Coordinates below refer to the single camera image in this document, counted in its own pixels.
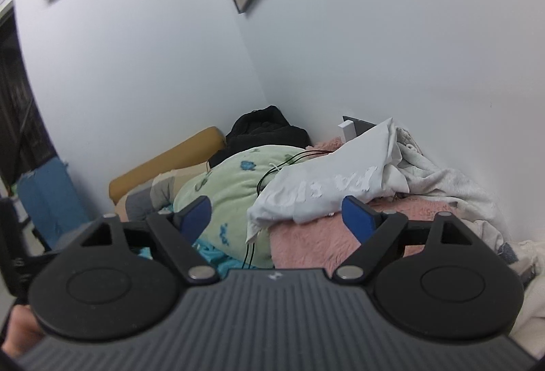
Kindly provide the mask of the left hand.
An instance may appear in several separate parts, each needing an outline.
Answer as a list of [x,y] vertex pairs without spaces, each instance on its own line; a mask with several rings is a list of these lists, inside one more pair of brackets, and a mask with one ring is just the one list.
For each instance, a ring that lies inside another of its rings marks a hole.
[[29,305],[15,305],[10,313],[2,351],[11,358],[20,357],[38,344],[45,334]]

